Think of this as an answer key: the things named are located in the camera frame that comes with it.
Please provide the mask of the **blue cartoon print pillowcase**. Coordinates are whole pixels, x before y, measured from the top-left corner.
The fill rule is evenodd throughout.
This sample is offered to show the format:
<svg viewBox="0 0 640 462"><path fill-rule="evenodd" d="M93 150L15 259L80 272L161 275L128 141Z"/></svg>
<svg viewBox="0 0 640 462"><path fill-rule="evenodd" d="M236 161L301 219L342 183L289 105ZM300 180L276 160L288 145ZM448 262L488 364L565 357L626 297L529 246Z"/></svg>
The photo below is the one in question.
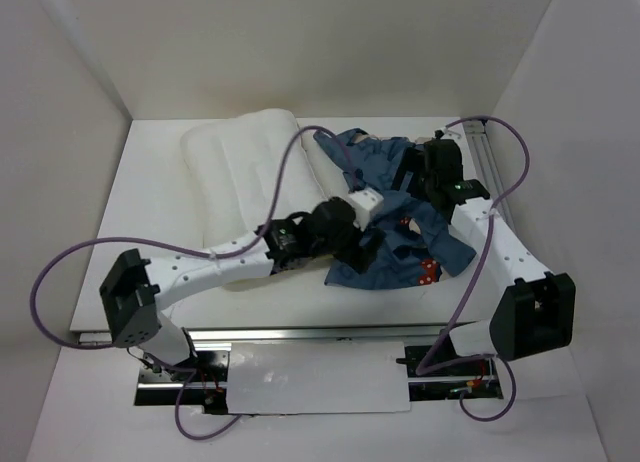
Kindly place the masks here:
<svg viewBox="0 0 640 462"><path fill-rule="evenodd" d="M476 251L449 233L449 225L432 205L395 191L391 184L404 151L415 144L406 137L376 138L360 128L349 129L333 141L317 131L313 134L339 170L348 187L357 177L360 187L372 188L383 197L381 211L367 228L368 242L377 229L385 234L374 262L359 274L345 263L334 261L325 278L330 286L362 290L393 290L423 286L439 281L443 274L463 273Z"/></svg>

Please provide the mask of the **white pillow yellow edge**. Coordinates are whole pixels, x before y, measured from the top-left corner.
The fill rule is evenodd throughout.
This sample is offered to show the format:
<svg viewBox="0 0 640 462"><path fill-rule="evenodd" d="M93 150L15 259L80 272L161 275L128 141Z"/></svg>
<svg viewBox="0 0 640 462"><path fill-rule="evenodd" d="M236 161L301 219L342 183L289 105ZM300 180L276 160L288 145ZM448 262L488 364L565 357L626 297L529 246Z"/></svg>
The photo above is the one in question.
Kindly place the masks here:
<svg viewBox="0 0 640 462"><path fill-rule="evenodd" d="M181 137L204 247L229 242L265 222L282 156L298 129L289 111L267 109L199 125ZM287 160L274 219L311 212L325 200L299 140ZM301 270L237 281L220 290L240 293L276 285L319 290L328 267L328 261L316 261Z"/></svg>

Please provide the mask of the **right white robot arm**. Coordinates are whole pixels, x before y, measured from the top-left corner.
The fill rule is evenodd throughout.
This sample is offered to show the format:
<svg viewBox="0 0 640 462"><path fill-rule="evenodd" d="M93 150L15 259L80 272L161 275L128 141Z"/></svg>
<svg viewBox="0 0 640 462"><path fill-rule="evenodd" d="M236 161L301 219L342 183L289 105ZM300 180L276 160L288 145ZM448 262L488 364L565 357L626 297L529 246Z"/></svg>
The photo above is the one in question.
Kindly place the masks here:
<svg viewBox="0 0 640 462"><path fill-rule="evenodd" d="M436 351L441 370L460 373L471 356L515 361L570 344L573 280L539 262L500 217L481 182L465 179L461 150L454 141L433 139L406 149L392 187L429 202L478 252L471 281L488 275L500 295L491 318L448 332L447 343Z"/></svg>

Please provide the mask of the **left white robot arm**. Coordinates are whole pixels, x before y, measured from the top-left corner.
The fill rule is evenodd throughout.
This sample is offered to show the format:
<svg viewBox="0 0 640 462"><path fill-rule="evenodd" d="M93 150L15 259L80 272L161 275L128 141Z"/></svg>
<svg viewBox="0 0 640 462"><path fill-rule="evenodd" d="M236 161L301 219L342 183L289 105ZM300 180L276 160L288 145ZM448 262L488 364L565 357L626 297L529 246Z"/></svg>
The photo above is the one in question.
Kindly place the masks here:
<svg viewBox="0 0 640 462"><path fill-rule="evenodd" d="M364 189L271 220L201 256L145 259L136 249L121 253L99 289L113 346L137 347L172 379L189 379L203 363L187 330L164 310L213 288L300 270L328 256L362 274L385 239L380 229L365 233L382 206L380 193Z"/></svg>

